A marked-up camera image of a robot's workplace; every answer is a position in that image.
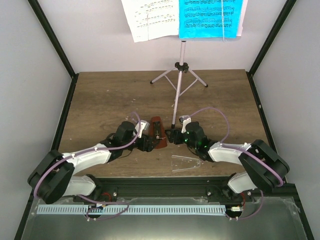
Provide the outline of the red wooden metronome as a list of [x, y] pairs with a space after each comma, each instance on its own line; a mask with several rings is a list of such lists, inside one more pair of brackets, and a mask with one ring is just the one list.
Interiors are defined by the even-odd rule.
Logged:
[[161, 138], [161, 141], [156, 149], [163, 149], [168, 146], [167, 135], [165, 133], [163, 122], [159, 116], [154, 116], [151, 118], [148, 135], [157, 135], [157, 138]]

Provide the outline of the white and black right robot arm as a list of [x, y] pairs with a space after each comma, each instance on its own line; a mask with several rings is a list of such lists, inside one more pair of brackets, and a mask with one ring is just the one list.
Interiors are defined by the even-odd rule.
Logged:
[[244, 168], [243, 172], [232, 175], [222, 188], [223, 198], [229, 202], [244, 191], [258, 189], [267, 193], [283, 186], [290, 171], [288, 163], [261, 139], [243, 144], [211, 140], [197, 121], [182, 128], [166, 129], [165, 133], [170, 143], [185, 144], [203, 161], [236, 164]]

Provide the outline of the lilac music stand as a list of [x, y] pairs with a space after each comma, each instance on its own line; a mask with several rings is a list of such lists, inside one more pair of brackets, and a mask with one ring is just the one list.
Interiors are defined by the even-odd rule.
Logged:
[[[153, 80], [151, 80], [149, 83], [152, 85], [161, 78], [165, 78], [170, 85], [173, 87], [175, 90], [175, 97], [174, 97], [174, 105], [173, 105], [173, 116], [172, 116], [172, 121], [171, 121], [171, 128], [174, 129], [176, 126], [176, 117], [177, 117], [177, 112], [178, 112], [178, 102], [180, 96], [182, 96], [187, 90], [189, 90], [195, 83], [200, 82], [205, 88], [208, 88], [209, 85], [202, 79], [200, 78], [188, 65], [187, 62], [185, 62], [185, 53], [186, 53], [186, 45], [187, 41], [186, 40], [181, 40], [180, 41], [180, 54], [179, 54], [179, 61], [177, 61], [174, 64], [174, 67], [172, 69], [169, 69]], [[174, 85], [173, 82], [170, 80], [168, 77], [168, 74], [171, 73], [172, 71], [177, 70], [178, 75], [177, 75], [177, 84]], [[190, 73], [194, 77], [194, 81], [186, 87], [185, 90], [182, 90], [182, 80], [183, 80], [183, 74]]]

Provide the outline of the white sheet music page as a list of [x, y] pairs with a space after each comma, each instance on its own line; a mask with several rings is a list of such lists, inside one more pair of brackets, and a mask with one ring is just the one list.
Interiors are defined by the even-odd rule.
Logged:
[[123, 0], [134, 43], [179, 34], [178, 0]]

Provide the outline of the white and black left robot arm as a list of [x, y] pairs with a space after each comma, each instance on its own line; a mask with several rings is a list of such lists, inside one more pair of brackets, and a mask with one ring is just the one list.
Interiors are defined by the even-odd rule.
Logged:
[[51, 150], [30, 174], [27, 183], [32, 187], [34, 197], [46, 204], [69, 196], [78, 196], [88, 202], [100, 201], [103, 187], [99, 180], [91, 174], [77, 176], [77, 173], [119, 159], [125, 150], [151, 152], [160, 144], [163, 135], [159, 121], [124, 121], [116, 132], [93, 147], [67, 153]]

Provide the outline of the blue sheet music page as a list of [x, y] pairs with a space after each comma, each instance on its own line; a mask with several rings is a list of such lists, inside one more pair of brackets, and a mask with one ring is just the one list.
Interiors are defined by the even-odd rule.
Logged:
[[243, 0], [180, 0], [179, 38], [235, 39], [241, 35]]

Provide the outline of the clear plastic metronome cover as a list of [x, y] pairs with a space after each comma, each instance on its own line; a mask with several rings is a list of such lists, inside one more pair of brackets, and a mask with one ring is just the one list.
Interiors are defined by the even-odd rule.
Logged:
[[181, 155], [171, 156], [171, 171], [174, 173], [197, 169], [201, 165], [202, 161], [198, 158]]

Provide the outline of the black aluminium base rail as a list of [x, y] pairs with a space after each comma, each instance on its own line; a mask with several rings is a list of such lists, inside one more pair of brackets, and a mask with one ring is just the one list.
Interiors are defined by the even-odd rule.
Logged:
[[259, 197], [259, 190], [233, 193], [227, 176], [189, 177], [105, 177], [96, 178], [96, 188], [88, 197], [96, 201], [119, 198], [205, 198], [209, 202], [238, 203]]

